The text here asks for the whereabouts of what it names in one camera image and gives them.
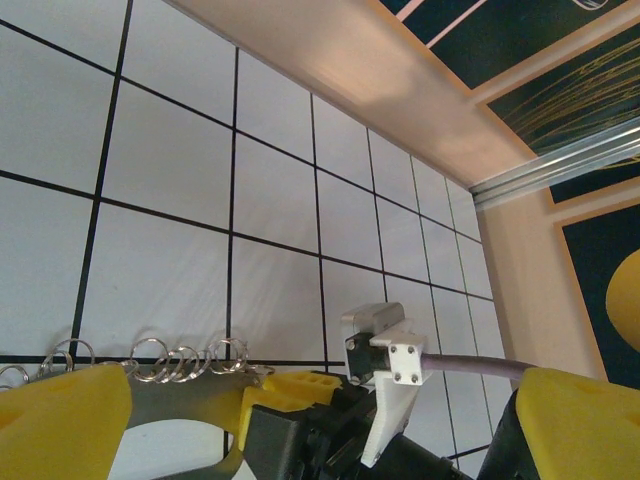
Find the gray cable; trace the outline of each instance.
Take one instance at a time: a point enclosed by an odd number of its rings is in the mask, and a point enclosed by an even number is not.
[[[443,370],[448,372],[479,373],[495,375],[512,380],[520,380],[527,368],[534,367],[529,363],[505,360],[493,357],[477,357],[472,355],[436,355],[423,353],[420,357],[423,370]]]

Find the yellow circle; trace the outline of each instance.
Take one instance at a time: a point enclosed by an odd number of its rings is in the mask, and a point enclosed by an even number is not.
[[[611,277],[607,314],[620,336],[640,352],[640,250],[625,258]]]

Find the white tiled wall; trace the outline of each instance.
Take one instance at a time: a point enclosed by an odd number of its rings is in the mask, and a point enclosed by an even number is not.
[[[341,314],[385,300],[431,352],[504,355],[471,196],[170,6],[3,0],[0,60],[0,363],[229,330],[335,371]],[[436,373],[407,434],[480,447],[509,393]]]

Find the yellow plastic block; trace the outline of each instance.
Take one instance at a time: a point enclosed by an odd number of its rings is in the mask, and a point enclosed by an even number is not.
[[[131,414],[122,367],[104,365],[0,393],[0,479],[104,480]]]
[[[278,373],[267,377],[262,388],[313,403],[329,405],[333,392],[340,387],[337,377],[313,372]]]
[[[640,391],[531,368],[516,411],[542,480],[640,479]]]
[[[249,422],[251,421],[251,412],[254,405],[263,405],[279,412],[297,412],[305,410],[313,405],[313,402],[299,400],[289,397],[281,393],[268,392],[256,387],[247,387],[244,389],[242,397],[242,413],[240,414],[240,435],[238,437],[238,448],[244,451],[244,445],[247,440],[249,431]]]

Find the grid pattern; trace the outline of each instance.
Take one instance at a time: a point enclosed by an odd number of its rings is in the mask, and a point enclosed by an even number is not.
[[[237,336],[341,372],[341,314],[380,301],[504,355],[468,192],[162,2],[53,3],[0,5],[0,364]],[[407,434],[477,458],[509,394],[434,373]]]

